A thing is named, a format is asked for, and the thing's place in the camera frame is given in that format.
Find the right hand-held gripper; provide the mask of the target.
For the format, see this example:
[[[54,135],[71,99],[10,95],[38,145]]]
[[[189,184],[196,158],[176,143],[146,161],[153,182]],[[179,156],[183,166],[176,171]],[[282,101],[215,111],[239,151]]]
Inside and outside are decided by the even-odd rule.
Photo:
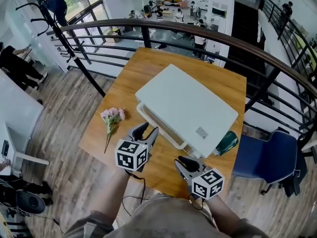
[[[224,176],[202,160],[190,156],[179,156],[174,160],[175,168],[187,182],[190,192],[196,197],[208,200],[223,191]]]

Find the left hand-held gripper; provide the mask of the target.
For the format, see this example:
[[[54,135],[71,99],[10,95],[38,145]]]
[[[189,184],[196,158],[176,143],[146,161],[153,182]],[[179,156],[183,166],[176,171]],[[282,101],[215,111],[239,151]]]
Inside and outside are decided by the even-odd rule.
[[[150,151],[159,135],[159,128],[155,127],[147,137],[143,137],[148,126],[148,122],[135,126],[118,141],[114,151],[117,167],[127,171],[143,170],[151,157]]]

